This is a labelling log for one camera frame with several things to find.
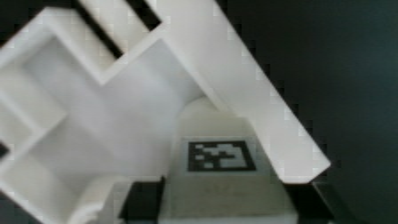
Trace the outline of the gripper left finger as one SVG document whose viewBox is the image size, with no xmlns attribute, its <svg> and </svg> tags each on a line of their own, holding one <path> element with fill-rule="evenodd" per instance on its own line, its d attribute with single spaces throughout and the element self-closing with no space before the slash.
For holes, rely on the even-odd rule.
<svg viewBox="0 0 398 224">
<path fill-rule="evenodd" d="M 133 183 L 123 203 L 123 224 L 158 224 L 165 178 Z"/>
</svg>

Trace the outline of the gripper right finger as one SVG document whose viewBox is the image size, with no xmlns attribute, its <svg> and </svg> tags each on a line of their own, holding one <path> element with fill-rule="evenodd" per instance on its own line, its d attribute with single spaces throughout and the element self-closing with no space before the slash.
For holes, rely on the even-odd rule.
<svg viewBox="0 0 398 224">
<path fill-rule="evenodd" d="M 323 178 L 306 184 L 286 184 L 284 189 L 298 212 L 297 224 L 362 224 Z"/>
</svg>

